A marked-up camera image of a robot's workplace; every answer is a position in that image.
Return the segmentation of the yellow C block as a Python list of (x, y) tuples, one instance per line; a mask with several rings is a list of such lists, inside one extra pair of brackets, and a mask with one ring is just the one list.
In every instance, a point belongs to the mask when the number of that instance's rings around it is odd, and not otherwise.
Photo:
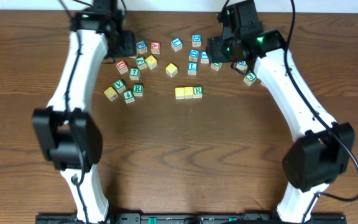
[(176, 87), (175, 88), (175, 99), (182, 100), (185, 98), (185, 88), (184, 87)]

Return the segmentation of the green B block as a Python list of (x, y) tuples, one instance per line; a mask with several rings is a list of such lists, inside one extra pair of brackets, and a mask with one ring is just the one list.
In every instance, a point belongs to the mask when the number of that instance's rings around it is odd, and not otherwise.
[(219, 63), (211, 63), (211, 68), (215, 71), (219, 71), (222, 67), (223, 63), (219, 62)]

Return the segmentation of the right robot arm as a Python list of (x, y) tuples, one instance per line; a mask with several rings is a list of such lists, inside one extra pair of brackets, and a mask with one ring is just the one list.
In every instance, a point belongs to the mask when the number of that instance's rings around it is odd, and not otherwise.
[(338, 124), (319, 103), (279, 31), (211, 37), (206, 52), (211, 62), (253, 62), (246, 76), (258, 78), (266, 86), (293, 139), (282, 160), (288, 185), (276, 214), (285, 223), (310, 221), (317, 199), (354, 158), (352, 126)]

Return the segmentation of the blue L block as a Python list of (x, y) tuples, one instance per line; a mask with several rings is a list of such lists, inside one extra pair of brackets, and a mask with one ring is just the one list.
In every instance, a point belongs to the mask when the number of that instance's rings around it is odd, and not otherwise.
[(189, 62), (188, 63), (188, 74), (196, 75), (197, 71), (198, 71), (198, 64), (196, 62)]

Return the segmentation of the yellow O block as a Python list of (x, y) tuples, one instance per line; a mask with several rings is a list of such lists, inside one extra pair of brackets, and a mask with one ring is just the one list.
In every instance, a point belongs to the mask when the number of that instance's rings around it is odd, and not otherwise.
[(185, 99), (192, 99), (194, 96), (194, 89), (192, 86), (184, 87), (184, 97)]

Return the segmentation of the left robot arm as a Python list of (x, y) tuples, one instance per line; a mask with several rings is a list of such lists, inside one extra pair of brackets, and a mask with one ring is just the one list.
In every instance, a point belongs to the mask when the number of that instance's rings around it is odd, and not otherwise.
[(134, 33), (124, 30), (118, 9), (89, 7), (70, 19), (70, 45), (60, 82), (46, 108), (36, 109), (32, 124), (42, 154), (66, 180), (77, 212), (70, 218), (47, 215), (51, 223), (112, 223), (98, 162), (103, 137), (90, 115), (100, 66), (108, 57), (136, 53)]

